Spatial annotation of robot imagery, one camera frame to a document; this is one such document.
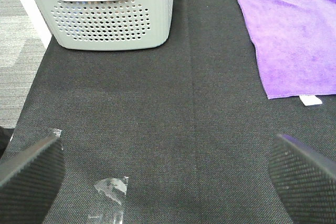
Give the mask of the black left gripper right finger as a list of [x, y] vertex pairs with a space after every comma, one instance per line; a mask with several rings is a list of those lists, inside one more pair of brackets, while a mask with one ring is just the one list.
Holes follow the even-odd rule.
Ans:
[[289, 135], [277, 135], [271, 182], [294, 223], [335, 223], [335, 162]]

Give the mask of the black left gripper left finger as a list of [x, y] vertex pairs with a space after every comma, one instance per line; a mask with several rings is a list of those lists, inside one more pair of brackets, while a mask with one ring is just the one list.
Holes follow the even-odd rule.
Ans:
[[64, 175], [57, 136], [46, 137], [1, 164], [1, 223], [43, 223]]

